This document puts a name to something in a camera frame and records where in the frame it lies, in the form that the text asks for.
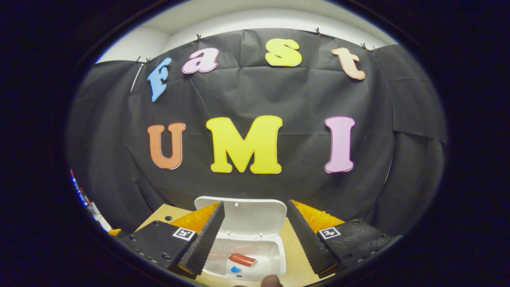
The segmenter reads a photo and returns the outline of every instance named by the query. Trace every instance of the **container lid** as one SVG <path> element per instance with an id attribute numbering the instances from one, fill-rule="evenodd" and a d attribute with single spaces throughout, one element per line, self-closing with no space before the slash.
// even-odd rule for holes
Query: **container lid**
<path id="1" fill-rule="evenodd" d="M 274 199 L 235 199 L 201 196 L 195 199 L 197 209 L 223 201 L 225 219 L 219 233 L 231 237 L 277 236 L 287 216 L 285 203 Z"/>

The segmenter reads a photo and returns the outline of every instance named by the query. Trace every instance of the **letter m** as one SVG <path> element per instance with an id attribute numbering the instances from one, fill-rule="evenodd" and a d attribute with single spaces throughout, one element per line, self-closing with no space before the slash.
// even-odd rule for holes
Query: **letter m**
<path id="1" fill-rule="evenodd" d="M 278 129 L 282 126 L 281 118 L 274 115 L 257 117 L 250 131 L 243 139 L 228 117 L 216 117 L 207 121 L 206 127 L 213 134 L 214 163 L 211 169 L 217 173 L 230 173 L 232 165 L 227 163 L 226 154 L 239 172 L 244 172 L 251 155 L 255 159 L 250 166 L 254 174 L 278 174 L 282 166 L 276 157 L 276 140 Z"/>

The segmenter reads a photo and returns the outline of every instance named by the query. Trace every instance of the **peach letter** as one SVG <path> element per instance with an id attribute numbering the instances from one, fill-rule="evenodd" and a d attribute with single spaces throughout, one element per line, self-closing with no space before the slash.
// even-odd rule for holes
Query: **peach letter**
<path id="1" fill-rule="evenodd" d="M 347 48 L 336 48 L 331 50 L 331 52 L 338 56 L 342 69 L 344 69 L 344 72 L 349 77 L 356 80 L 362 80 L 365 78 L 365 73 L 362 70 L 358 70 L 354 63 L 354 61 L 359 62 L 360 59 L 358 56 L 351 54 Z"/>

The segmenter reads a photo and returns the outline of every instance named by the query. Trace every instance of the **blue object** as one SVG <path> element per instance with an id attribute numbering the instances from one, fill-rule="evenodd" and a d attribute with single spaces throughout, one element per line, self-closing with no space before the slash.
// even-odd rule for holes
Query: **blue object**
<path id="1" fill-rule="evenodd" d="M 80 198 L 80 200 L 82 201 L 83 206 L 87 206 L 87 205 L 89 205 L 89 204 L 87 203 L 87 201 L 85 200 L 85 198 L 83 197 L 83 194 L 82 194 L 81 192 L 78 192 L 78 197 L 79 197 L 79 198 Z"/>
<path id="2" fill-rule="evenodd" d="M 166 84 L 163 84 L 161 80 L 168 78 L 168 69 L 166 66 L 170 64 L 172 60 L 167 57 L 156 67 L 147 77 L 152 89 L 152 101 L 154 102 L 161 96 L 166 89 Z"/>
<path id="3" fill-rule="evenodd" d="M 239 273 L 239 272 L 241 272 L 241 269 L 239 269 L 239 268 L 237 268 L 237 267 L 233 266 L 233 267 L 232 267 L 232 269 L 230 269 L 230 271 L 232 271 L 232 272 L 234 272 L 234 273 Z"/>

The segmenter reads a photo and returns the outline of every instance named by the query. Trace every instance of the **orange letter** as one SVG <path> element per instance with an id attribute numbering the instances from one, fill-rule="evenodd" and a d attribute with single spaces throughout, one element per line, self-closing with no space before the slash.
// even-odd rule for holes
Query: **orange letter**
<path id="1" fill-rule="evenodd" d="M 362 80 L 365 78 L 365 73 L 362 70 L 356 68 L 354 61 L 359 62 L 359 58 L 351 54 L 347 48 L 336 48 L 331 50 L 334 55 L 337 55 L 340 59 L 340 64 L 344 72 L 351 78 L 356 80 Z"/>
<path id="2" fill-rule="evenodd" d="M 162 125 L 153 125 L 147 129 L 149 133 L 150 157 L 162 169 L 175 170 L 183 161 L 182 133 L 186 129 L 183 123 L 173 123 L 168 126 L 172 134 L 172 156 L 164 157 L 161 152 L 161 134 L 165 130 Z"/>

